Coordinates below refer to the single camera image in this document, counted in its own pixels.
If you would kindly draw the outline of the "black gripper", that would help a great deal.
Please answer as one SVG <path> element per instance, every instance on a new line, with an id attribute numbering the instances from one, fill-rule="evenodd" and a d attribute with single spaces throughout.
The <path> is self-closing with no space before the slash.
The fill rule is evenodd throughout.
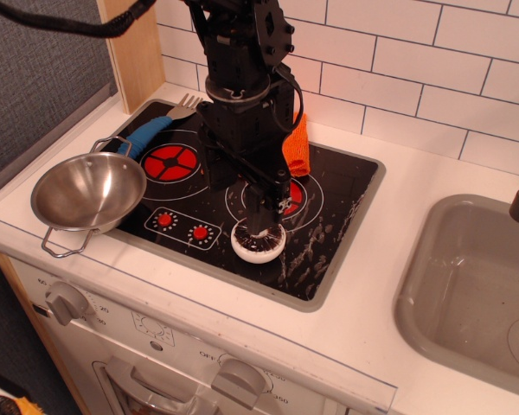
<path id="1" fill-rule="evenodd" d="M 242 177 L 248 232 L 259 235 L 280 223 L 290 199 L 291 173 L 284 141 L 298 126 L 304 108 L 294 111 L 302 91 L 294 80 L 275 80 L 263 97 L 249 102 L 213 97 L 200 104 L 201 158 L 209 188 L 222 191 Z"/>

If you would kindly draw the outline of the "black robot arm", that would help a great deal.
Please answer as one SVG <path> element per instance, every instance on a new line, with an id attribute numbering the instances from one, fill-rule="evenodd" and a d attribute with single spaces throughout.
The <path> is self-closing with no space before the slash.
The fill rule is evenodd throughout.
<path id="1" fill-rule="evenodd" d="M 302 90 L 284 63 L 295 28 L 276 1 L 188 1 L 207 57 L 207 102 L 197 113 L 208 185 L 240 177 L 252 235 L 278 225 L 289 207 L 291 173 L 283 143 L 304 114 Z"/>

